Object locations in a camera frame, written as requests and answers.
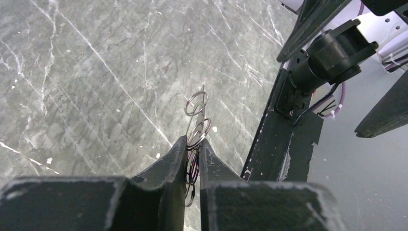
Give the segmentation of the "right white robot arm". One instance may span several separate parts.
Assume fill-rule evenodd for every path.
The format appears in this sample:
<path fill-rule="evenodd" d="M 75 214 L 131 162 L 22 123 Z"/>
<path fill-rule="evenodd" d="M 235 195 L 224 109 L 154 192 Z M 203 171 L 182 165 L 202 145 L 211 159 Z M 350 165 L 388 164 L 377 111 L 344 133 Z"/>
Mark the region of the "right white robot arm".
<path fill-rule="evenodd" d="M 407 31 L 405 0 L 363 0 L 367 13 L 346 12 L 348 0 L 284 0 L 297 6 L 298 18 L 277 60 L 284 63 L 306 47 L 308 58 L 292 71 L 302 92 L 324 83 L 339 85 L 360 73 L 360 64 Z"/>

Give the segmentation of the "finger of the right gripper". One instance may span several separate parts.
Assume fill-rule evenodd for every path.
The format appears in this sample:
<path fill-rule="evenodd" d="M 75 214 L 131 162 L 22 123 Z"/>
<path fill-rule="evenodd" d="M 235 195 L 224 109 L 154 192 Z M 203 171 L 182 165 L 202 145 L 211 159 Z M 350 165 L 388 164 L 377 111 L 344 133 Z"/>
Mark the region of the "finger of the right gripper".
<path fill-rule="evenodd" d="M 305 46 L 327 23 L 348 4 L 349 0 L 305 0 L 300 7 L 292 33 L 277 56 L 279 63 Z"/>
<path fill-rule="evenodd" d="M 370 110 L 355 129 L 359 138 L 373 138 L 408 124 L 408 73 Z"/>

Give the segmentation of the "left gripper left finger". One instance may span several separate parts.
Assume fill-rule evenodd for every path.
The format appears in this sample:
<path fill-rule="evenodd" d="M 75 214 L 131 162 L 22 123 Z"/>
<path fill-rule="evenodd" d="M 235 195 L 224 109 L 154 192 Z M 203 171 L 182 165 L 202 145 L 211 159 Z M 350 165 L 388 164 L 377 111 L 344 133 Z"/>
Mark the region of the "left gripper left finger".
<path fill-rule="evenodd" d="M 18 177 L 0 191 L 3 231 L 181 231 L 187 138 L 134 177 Z"/>

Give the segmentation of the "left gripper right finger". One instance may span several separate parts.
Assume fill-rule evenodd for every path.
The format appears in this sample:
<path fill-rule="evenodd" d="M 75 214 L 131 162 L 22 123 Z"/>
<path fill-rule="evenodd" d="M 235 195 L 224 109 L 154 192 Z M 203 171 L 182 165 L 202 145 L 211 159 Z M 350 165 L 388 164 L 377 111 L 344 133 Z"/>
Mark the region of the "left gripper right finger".
<path fill-rule="evenodd" d="M 199 148 L 203 231 L 345 231 L 333 194 L 315 183 L 245 181 Z"/>

